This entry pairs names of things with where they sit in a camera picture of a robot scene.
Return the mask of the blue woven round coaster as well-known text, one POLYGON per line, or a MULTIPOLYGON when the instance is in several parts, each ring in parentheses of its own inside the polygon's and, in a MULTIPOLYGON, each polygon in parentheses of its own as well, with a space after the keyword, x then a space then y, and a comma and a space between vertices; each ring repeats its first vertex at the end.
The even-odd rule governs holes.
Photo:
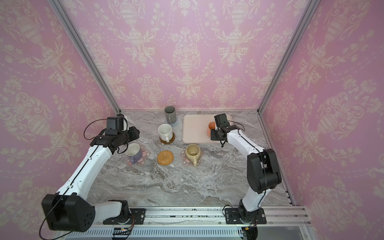
POLYGON ((170 123, 170 125, 171 125, 172 127, 175 127, 178 123, 179 123, 179 120, 176 119, 176 121, 175 121, 174 123, 170 123))

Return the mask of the woven rattan round coaster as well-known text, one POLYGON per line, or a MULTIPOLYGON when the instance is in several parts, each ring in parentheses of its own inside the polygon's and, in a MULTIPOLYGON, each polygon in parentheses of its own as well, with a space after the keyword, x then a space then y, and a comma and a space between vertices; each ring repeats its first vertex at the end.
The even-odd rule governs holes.
POLYGON ((162 151, 157 156, 157 162, 159 165, 170 165, 174 160, 174 154, 171 151, 162 151))

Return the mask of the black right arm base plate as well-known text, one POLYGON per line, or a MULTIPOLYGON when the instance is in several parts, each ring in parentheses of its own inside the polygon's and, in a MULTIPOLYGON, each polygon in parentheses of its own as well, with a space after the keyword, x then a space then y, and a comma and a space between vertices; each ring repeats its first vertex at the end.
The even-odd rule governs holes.
POLYGON ((265 225, 267 223, 264 209, 260 208, 253 212, 247 212, 243 207, 225 208, 224 215, 228 225, 235 224, 256 224, 265 225))

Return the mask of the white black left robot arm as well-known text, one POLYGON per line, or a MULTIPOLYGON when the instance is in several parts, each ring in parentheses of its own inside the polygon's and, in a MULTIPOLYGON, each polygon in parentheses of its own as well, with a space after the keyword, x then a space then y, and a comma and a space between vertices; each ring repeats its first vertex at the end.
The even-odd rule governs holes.
POLYGON ((133 219, 127 201, 112 200, 92 206, 87 197, 104 164, 122 145, 139 139, 136 127, 124 131, 103 130, 95 137, 78 168, 55 194, 42 200, 45 222, 52 231, 85 232, 94 223, 126 224, 133 219))

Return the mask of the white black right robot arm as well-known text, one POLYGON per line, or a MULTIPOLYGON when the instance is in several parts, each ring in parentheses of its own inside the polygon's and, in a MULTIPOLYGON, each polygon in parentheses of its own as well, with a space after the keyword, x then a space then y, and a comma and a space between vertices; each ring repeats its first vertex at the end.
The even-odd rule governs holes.
POLYGON ((265 149, 249 139, 237 126, 210 130, 212 141, 235 147, 247 160, 249 189, 239 202, 239 215, 244 223, 252 223, 262 214, 262 202, 282 182, 282 175, 273 149, 265 149))

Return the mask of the grey ceramic mug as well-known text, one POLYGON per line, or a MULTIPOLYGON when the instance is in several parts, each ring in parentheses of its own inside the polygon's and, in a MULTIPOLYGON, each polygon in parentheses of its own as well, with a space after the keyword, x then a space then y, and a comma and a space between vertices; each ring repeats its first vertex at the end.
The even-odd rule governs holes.
POLYGON ((174 106, 167 106, 165 108, 166 121, 170 125, 170 123, 174 123, 177 119, 176 108, 174 106))

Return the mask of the orange ceramic mug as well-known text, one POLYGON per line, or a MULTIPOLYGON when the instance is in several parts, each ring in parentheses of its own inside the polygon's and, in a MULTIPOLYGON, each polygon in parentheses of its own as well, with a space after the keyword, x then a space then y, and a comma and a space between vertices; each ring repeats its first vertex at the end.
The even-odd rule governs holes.
POLYGON ((216 123, 215 122, 210 122, 207 127, 207 137, 210 139, 211 138, 211 130, 216 129, 216 123))

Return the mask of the purple ceramic mug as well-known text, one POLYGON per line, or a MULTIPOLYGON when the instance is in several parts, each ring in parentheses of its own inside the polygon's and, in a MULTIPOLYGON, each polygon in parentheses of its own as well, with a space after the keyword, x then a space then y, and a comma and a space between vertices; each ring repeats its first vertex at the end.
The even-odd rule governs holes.
POLYGON ((128 149, 125 154, 128 156, 128 164, 133 165, 143 158, 143 151, 139 144, 132 143, 129 144, 128 149))

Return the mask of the brown round wooden coaster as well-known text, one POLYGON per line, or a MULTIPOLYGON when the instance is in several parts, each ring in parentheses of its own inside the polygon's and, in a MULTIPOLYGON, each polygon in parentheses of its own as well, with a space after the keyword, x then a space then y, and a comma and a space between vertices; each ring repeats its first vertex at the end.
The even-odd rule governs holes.
POLYGON ((165 145, 168 145, 168 144, 173 143, 173 142, 175 141, 175 139, 176 139, 176 136, 175 136, 174 133, 173 133, 172 138, 171 138, 168 142, 167 142, 167 141, 164 141, 161 137, 159 137, 160 142, 161 142, 162 144, 165 144, 165 145))

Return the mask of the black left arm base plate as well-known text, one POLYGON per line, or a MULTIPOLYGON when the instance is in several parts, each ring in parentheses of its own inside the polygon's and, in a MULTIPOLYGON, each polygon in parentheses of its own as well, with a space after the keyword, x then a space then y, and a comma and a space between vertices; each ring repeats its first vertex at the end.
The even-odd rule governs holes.
POLYGON ((134 208, 123 212, 117 217, 103 221, 104 225, 142 225, 145 220, 146 209, 134 208))

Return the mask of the white speckled mug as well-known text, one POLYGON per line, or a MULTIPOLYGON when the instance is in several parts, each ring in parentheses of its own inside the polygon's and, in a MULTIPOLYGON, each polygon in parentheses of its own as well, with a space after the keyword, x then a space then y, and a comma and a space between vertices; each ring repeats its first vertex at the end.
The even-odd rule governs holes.
POLYGON ((173 136, 172 126, 169 124, 162 124, 158 127, 158 133, 164 141, 169 141, 173 136))

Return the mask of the beige glazed round mug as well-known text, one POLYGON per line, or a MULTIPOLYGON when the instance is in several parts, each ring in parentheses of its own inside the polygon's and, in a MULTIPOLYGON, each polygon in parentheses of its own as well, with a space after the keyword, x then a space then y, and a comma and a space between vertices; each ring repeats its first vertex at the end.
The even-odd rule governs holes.
POLYGON ((190 144, 187 146, 185 151, 185 156, 188 161, 193 163, 194 167, 198 166, 201 155, 202 155, 202 151, 198 145, 190 144))

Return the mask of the pink flower coaster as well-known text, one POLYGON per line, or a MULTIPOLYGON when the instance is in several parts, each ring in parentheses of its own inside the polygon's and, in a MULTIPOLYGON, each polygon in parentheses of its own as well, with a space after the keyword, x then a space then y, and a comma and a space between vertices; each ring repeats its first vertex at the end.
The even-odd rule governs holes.
POLYGON ((180 155, 185 165, 193 165, 194 167, 197 167, 201 164, 202 157, 204 156, 202 151, 193 156, 189 155, 186 151, 182 151, 180 155))
POLYGON ((143 158, 142 158, 142 160, 140 160, 139 162, 137 162, 137 163, 135 163, 135 164, 133 164, 133 165, 137 165, 137 166, 143 166, 144 164, 145 164, 145 161, 146 161, 146 159, 150 156, 150 152, 148 152, 146 149, 145 149, 145 147, 143 147, 143 146, 141 146, 140 145, 140 147, 141 147, 141 149, 142 149, 142 151, 143 151, 143 158))

